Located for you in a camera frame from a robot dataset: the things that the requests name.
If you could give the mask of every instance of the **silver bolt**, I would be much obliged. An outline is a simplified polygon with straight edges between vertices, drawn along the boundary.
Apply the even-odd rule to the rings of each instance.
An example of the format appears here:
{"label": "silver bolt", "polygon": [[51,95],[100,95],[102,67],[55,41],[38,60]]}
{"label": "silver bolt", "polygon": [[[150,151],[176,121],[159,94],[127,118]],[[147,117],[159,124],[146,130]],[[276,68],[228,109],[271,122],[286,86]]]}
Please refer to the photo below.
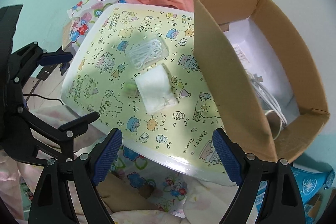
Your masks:
{"label": "silver bolt", "polygon": [[249,160],[255,160],[255,155],[252,154],[252,153],[248,153],[248,154],[246,155],[246,157],[247,157]]}
{"label": "silver bolt", "polygon": [[74,134],[72,133],[72,131],[70,131],[70,130],[67,131],[67,136],[68,136],[69,138],[71,138],[73,135],[74,135]]}
{"label": "silver bolt", "polygon": [[287,165],[288,161],[286,159],[280,159],[280,163],[283,165]]}
{"label": "silver bolt", "polygon": [[53,165],[55,163],[55,159],[49,159],[47,163],[48,165]]}
{"label": "silver bolt", "polygon": [[87,154],[87,153],[81,154],[81,155],[79,156],[79,158],[80,158],[81,160],[87,160],[88,157],[89,157],[89,154]]}

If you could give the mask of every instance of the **cardboard box flap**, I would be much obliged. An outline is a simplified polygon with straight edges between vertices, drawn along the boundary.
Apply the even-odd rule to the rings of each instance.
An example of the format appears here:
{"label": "cardboard box flap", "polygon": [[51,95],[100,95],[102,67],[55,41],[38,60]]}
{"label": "cardboard box flap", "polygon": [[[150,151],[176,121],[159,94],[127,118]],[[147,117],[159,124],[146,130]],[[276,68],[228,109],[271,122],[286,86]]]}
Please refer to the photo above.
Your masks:
{"label": "cardboard box flap", "polygon": [[259,0],[251,18],[277,54],[292,86],[300,113],[308,113],[311,109],[328,112],[315,63],[302,37],[286,15],[272,0]]}
{"label": "cardboard box flap", "polygon": [[[216,102],[226,132],[246,153],[255,153],[263,160],[277,161],[267,119],[243,66],[218,25],[248,17],[257,0],[202,1],[194,0],[194,56]],[[234,17],[234,11],[244,1],[247,2],[246,7]],[[210,12],[214,13],[217,22]]]}
{"label": "cardboard box flap", "polygon": [[199,0],[218,25],[248,18],[258,0]]}
{"label": "cardboard box flap", "polygon": [[328,119],[328,114],[315,114],[314,111],[300,115],[275,140],[278,158],[289,162],[297,159],[313,142]]}

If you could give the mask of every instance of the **yellow tabletop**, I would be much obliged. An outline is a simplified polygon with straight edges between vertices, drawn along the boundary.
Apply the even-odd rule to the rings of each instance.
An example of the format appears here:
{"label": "yellow tabletop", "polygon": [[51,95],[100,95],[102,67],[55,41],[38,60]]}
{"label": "yellow tabletop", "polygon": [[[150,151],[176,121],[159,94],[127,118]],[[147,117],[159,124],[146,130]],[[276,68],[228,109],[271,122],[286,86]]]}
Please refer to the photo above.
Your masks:
{"label": "yellow tabletop", "polygon": [[[163,63],[179,104],[148,115],[141,96],[124,85],[150,70],[136,71],[125,52],[155,35],[169,56]],[[123,133],[123,144],[170,168],[231,185],[212,145],[223,127],[217,107],[193,56],[194,14],[150,5],[115,4],[95,23],[71,64],[62,87],[64,102],[80,115],[100,113],[94,125]]]}

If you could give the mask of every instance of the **blue gripper pad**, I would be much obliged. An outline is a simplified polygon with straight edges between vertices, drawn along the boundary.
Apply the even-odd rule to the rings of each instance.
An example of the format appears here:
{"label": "blue gripper pad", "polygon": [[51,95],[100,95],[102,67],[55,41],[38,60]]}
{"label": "blue gripper pad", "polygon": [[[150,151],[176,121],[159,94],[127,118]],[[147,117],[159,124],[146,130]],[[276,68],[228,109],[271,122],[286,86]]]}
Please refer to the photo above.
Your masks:
{"label": "blue gripper pad", "polygon": [[243,178],[241,176],[241,165],[231,151],[230,147],[223,139],[223,136],[219,130],[220,129],[216,129],[212,134],[213,146],[215,147],[216,152],[218,153],[218,156],[230,180],[235,182],[238,186],[241,186],[243,183]]}
{"label": "blue gripper pad", "polygon": [[95,186],[105,179],[111,168],[112,162],[117,159],[117,153],[122,142],[122,133],[119,129],[117,129],[94,164],[93,177],[91,181]]}

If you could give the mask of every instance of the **tiled floor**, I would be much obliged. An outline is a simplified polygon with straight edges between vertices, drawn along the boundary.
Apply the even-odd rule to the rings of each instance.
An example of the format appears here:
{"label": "tiled floor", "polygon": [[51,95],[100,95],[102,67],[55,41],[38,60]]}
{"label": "tiled floor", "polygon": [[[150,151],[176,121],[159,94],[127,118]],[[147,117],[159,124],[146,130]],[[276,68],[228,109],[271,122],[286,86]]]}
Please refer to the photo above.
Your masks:
{"label": "tiled floor", "polygon": [[[59,68],[55,68],[53,72],[50,74],[50,76],[47,78],[46,81],[41,81],[36,89],[34,90],[33,94],[38,94],[47,98],[57,98],[61,99],[61,88],[64,80],[64,76],[61,76],[61,73],[59,71]],[[23,93],[28,94],[34,87],[38,80],[36,78],[30,78],[26,85],[23,88]],[[59,101],[51,101],[51,100],[45,100],[43,98],[39,98],[36,96],[31,96],[27,102],[27,105],[29,107],[29,110],[37,109],[40,107],[50,107],[59,105]]]}

